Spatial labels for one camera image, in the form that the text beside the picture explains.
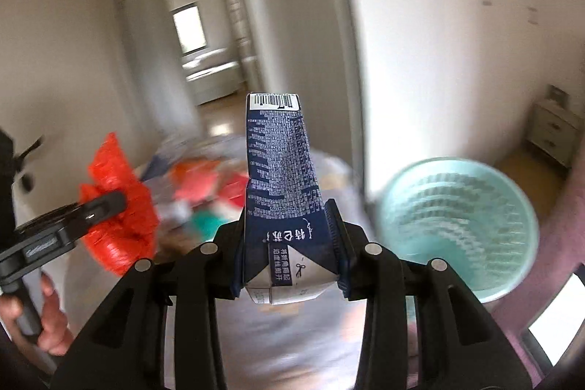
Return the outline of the left hand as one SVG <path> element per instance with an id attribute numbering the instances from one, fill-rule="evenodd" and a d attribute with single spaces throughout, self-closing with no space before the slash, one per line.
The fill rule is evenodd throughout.
<path id="1" fill-rule="evenodd" d="M 41 313 L 43 331 L 36 344 L 23 337 L 17 319 L 23 313 L 23 305 L 17 297 L 1 296 L 1 322 L 13 344 L 29 359 L 40 366 L 41 352 L 52 356 L 63 356 L 73 342 L 73 334 L 68 327 L 67 315 L 60 309 L 60 296 L 53 281 L 46 273 L 41 274 L 41 289 L 44 304 Z"/>

